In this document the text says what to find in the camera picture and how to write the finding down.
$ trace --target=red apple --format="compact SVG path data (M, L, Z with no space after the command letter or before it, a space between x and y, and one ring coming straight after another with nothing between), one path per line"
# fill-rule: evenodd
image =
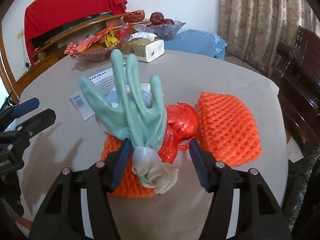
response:
M161 12L154 12L150 16L150 22L152 22L154 25L159 25L164 20L164 16Z
M161 24L169 24L169 25L174 25L174 21L171 19L164 19Z

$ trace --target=screw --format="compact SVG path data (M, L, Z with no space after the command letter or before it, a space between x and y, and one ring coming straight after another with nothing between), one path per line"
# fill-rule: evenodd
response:
M257 169L255 169L255 168L252 168L252 169L250 169L250 173L251 173L252 175L258 175L258 174L259 174L259 171L258 171Z
M67 174L70 173L70 171L71 171L71 170L70 170L69 168L64 168L61 173L62 173L63 175L67 175Z
M225 166L225 164L224 164L224 162L216 162L216 166L218 168L222 169Z
M96 163L97 168L102 168L103 166L104 166L104 162L102 162L102 161L99 161Z

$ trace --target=blue cloth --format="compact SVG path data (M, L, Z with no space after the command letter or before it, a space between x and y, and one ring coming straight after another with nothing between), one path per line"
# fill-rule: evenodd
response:
M164 48L201 54L224 60L227 42L214 33L187 30L178 33L171 41L164 41Z

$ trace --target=orange foam net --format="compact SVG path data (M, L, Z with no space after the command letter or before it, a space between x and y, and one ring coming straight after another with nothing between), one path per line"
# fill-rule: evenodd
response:
M103 152L101 154L101 160L104 161L108 154L118 151L121 148L122 141L111 134L108 134L107 139L104 142ZM138 176L135 175L132 168L132 154L131 150L130 159L127 167L125 168L123 178L120 186L112 193L112 195L125 196L125 197L152 197L153 188L145 188L140 185Z
M202 92L198 100L200 141L231 167L257 159L262 148L250 110L238 98Z

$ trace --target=table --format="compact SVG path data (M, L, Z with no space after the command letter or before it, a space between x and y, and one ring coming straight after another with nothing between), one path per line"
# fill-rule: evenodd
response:
M52 127L31 139L23 155L25 167L19 171L22 192L33 217L64 167L83 170L100 159L105 133L94 117L84 121L68 98L79 91L79 77L90 77L110 67L110 61L95 64L65 57L22 93L21 102L37 97L40 106L20 118L18 124L47 108L57 115ZM262 154L237 169L257 168L278 203L282 202L288 172L286 136L278 87L271 80L212 57L172 50L166 50L151 63L139 62L139 68L141 83L148 82L152 74L160 77L166 105L176 102L195 105L201 91L231 94L241 99L257 122ZM123 240L199 238L212 194L201 188L188 152L179 152L173 165L179 168L179 178L167 193L149 199L109 197ZM228 237L235 234L238 199L239 192L235 190ZM83 212L89 236L85 204Z

